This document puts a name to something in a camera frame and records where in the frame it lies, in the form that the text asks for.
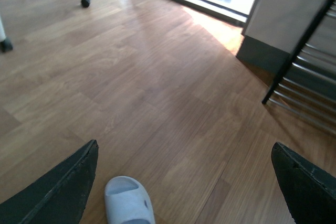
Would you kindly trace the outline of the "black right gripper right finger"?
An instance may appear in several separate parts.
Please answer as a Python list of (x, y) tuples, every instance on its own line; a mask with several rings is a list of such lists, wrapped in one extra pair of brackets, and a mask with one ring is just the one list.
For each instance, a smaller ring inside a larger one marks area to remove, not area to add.
[(277, 142), (271, 161), (295, 223), (335, 223), (335, 177)]

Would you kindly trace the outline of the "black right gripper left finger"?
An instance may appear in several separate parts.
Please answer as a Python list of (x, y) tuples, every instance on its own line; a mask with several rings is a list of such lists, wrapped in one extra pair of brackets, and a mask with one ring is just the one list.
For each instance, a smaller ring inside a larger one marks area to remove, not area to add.
[(79, 223), (96, 176), (98, 149), (90, 140), (1, 203), (1, 223)]

